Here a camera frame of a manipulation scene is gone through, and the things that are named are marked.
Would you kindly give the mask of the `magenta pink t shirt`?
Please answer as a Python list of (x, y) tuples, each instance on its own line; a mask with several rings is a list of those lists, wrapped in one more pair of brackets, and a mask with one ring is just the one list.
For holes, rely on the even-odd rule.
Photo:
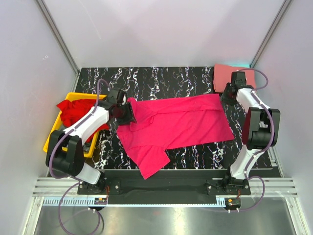
[(166, 150), (234, 139), (218, 94), (128, 101), (136, 123), (117, 136), (145, 180), (169, 163)]

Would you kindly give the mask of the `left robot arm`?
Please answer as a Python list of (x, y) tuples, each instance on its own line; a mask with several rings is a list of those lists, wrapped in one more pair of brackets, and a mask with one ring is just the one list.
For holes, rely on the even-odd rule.
[(83, 145), (96, 130), (111, 119), (118, 125), (136, 123), (133, 109), (127, 101), (127, 93), (112, 88), (102, 100), (97, 97), (90, 110), (70, 127), (54, 130), (49, 137), (46, 166), (50, 175), (59, 171), (65, 176), (88, 183), (92, 192), (100, 194), (105, 190), (104, 175), (85, 163)]

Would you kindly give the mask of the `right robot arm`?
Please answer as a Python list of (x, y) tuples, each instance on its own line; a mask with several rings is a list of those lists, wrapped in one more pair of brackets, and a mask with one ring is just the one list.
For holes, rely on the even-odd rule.
[(233, 105), (239, 103), (246, 112), (242, 129), (243, 147), (235, 162), (227, 169), (221, 188), (226, 194), (249, 189), (249, 173), (258, 158), (277, 143), (280, 111), (266, 105), (257, 95), (257, 88), (248, 85), (245, 71), (234, 71), (227, 83), (221, 101)]

